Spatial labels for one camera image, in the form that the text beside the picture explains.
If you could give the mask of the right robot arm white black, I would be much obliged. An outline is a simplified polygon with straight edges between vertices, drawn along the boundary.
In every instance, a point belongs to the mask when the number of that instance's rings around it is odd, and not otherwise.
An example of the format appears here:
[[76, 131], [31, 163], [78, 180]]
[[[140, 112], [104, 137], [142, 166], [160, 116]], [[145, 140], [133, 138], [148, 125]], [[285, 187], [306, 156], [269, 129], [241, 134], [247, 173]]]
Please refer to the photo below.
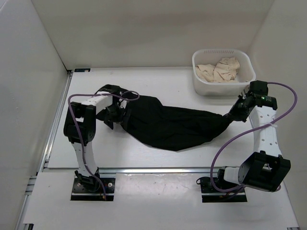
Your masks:
[[277, 100], [269, 96], [268, 83], [260, 80], [250, 83], [248, 91], [239, 95], [226, 118], [243, 122], [249, 119], [252, 128], [227, 141], [217, 155], [232, 141], [249, 133], [253, 133], [253, 153], [239, 167], [226, 166], [219, 171], [216, 180], [210, 178], [217, 191], [227, 193], [244, 187], [266, 192], [279, 190], [281, 182], [290, 171], [291, 162], [282, 156], [275, 123], [288, 115], [294, 107], [292, 105], [288, 111], [277, 117]]

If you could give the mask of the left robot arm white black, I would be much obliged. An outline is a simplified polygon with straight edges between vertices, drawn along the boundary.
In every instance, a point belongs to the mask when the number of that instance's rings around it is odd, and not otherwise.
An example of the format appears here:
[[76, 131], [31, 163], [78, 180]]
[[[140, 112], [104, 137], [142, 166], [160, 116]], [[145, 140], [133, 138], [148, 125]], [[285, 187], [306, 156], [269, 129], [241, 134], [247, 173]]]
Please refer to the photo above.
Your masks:
[[106, 186], [94, 160], [92, 141], [96, 133], [96, 117], [103, 112], [103, 121], [111, 129], [114, 123], [122, 124], [127, 114], [126, 105], [138, 100], [135, 91], [122, 88], [101, 88], [94, 94], [72, 94], [68, 97], [68, 111], [64, 123], [64, 136], [72, 144], [78, 162], [75, 171], [78, 183], [90, 193], [106, 196]]

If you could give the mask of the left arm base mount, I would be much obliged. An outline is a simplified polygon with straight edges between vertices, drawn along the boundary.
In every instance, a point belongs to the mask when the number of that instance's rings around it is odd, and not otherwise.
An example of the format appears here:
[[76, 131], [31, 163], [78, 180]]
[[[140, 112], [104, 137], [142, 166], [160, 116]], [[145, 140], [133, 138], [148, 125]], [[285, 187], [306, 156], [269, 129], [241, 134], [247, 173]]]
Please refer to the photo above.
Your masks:
[[86, 177], [75, 171], [75, 178], [71, 190], [71, 201], [113, 201], [116, 179], [102, 178], [98, 182], [92, 176]]

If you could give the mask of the black trousers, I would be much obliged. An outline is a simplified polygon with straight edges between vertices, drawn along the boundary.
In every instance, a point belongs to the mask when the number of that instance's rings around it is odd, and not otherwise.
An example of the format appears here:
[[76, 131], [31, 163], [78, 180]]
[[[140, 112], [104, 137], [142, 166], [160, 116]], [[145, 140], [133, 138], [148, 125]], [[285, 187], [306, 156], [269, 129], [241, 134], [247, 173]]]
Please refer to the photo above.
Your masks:
[[158, 98], [139, 98], [116, 85], [107, 84], [98, 92], [130, 99], [125, 106], [122, 128], [141, 143], [153, 148], [180, 151], [212, 141], [232, 120], [227, 115], [163, 105]]

